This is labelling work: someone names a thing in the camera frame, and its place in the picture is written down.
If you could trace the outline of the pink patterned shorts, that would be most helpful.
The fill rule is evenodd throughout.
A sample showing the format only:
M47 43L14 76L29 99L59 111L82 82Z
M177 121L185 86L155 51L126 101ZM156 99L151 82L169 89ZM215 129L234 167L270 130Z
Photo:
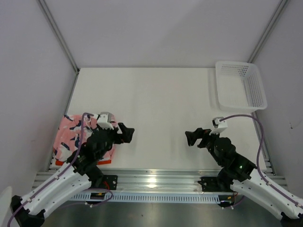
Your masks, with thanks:
M82 142L85 143L93 130L97 128L100 119L107 119L112 126L117 127L115 116L109 112L101 112L93 116L86 114L84 118L81 114L64 115L62 117L53 144L54 159L57 166L62 166L67 158L78 149L81 120L84 120Z

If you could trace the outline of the orange shorts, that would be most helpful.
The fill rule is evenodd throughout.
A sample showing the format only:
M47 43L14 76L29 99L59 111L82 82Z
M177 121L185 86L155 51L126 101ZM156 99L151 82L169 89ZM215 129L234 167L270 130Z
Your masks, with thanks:
M111 159L98 161L98 165L107 165L107 164L111 164L111 163L112 163ZM56 165L56 166L62 166L63 164L64 164L64 162L59 161L59 160L55 160L55 162L54 162L54 165Z

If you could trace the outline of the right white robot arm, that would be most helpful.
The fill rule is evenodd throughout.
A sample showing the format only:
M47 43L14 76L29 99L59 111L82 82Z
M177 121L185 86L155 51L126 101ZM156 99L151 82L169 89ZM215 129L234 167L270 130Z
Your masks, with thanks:
M284 227L303 225L303 200L263 175L253 162L237 153L229 138L202 128L186 131L185 135L189 146L201 140L198 148L207 149L221 167L216 177L220 190L238 192L249 198L269 211Z

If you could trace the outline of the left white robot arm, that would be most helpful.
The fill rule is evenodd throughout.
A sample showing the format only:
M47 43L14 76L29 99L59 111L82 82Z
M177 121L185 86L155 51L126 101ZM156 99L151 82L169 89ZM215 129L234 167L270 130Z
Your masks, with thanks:
M7 225L16 220L21 227L40 227L52 212L84 190L101 189L111 193L98 161L114 145L130 143L134 132L134 128L127 128L121 122L112 129L97 125L86 142L80 141L77 151L50 178L32 192L12 197L12 215Z

